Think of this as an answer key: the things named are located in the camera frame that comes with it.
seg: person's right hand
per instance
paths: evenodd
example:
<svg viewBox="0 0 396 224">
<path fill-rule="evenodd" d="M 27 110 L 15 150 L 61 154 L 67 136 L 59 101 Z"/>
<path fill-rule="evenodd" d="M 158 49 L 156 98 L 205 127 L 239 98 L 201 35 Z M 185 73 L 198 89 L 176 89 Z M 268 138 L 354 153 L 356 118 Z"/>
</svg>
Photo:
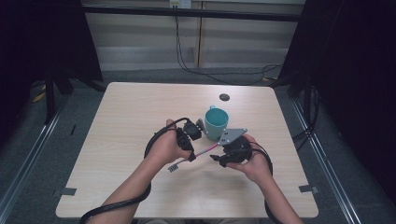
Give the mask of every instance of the person's right hand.
<svg viewBox="0 0 396 224">
<path fill-rule="evenodd" d="M 244 134 L 244 137 L 249 141 L 252 148 L 260 150 L 260 147 L 252 136 Z M 259 184 L 265 179 L 272 178 L 268 161 L 260 152 L 253 151 L 250 160 L 244 164 L 228 162 L 227 167 L 244 173 L 247 178 L 256 184 Z"/>
</svg>

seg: black device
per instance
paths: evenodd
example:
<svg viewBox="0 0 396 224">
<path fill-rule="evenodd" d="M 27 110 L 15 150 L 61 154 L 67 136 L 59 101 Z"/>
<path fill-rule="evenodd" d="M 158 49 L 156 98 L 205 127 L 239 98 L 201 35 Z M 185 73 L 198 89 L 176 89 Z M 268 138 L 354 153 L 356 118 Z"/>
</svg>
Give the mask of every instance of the black device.
<svg viewBox="0 0 396 224">
<path fill-rule="evenodd" d="M 222 156 L 210 155 L 214 161 L 218 161 L 220 166 L 225 167 L 228 162 L 248 161 L 251 158 L 252 150 L 249 141 L 240 136 L 228 145 L 223 146 Z"/>
</svg>

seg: black curtain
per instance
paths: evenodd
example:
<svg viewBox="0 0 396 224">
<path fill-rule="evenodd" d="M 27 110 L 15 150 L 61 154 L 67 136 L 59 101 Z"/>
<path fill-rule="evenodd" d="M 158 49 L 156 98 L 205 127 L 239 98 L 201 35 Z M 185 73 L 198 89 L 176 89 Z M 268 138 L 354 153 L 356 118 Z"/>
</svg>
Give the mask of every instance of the black curtain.
<svg viewBox="0 0 396 224">
<path fill-rule="evenodd" d="M 396 2 L 307 0 L 279 79 L 316 85 L 340 134 L 396 203 Z"/>
</svg>

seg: wrist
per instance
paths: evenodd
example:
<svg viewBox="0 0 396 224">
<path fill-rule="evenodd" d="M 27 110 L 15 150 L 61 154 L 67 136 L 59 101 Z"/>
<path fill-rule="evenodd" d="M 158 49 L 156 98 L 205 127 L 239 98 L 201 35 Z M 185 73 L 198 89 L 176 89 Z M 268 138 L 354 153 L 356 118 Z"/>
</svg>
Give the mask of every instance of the wrist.
<svg viewBox="0 0 396 224">
<path fill-rule="evenodd" d="M 164 162 L 162 158 L 155 157 L 150 154 L 147 155 L 143 162 L 147 163 L 150 167 L 155 168 L 158 171 L 160 171 L 166 165 L 166 162 Z"/>
</svg>

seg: fingers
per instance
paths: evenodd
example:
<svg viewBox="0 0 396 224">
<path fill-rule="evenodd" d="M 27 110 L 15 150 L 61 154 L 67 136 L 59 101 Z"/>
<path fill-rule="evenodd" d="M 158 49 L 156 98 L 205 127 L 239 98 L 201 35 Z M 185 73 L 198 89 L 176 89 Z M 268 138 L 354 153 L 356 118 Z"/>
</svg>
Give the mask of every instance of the fingers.
<svg viewBox="0 0 396 224">
<path fill-rule="evenodd" d="M 244 134 L 244 137 L 245 137 L 249 142 L 256 142 L 256 139 L 254 139 L 254 137 L 248 135 L 247 133 Z"/>
<path fill-rule="evenodd" d="M 259 144 L 256 142 L 256 139 L 254 139 L 254 137 L 248 135 L 247 133 L 244 134 L 244 137 L 250 143 L 250 146 L 252 148 L 260 149 Z"/>
</svg>

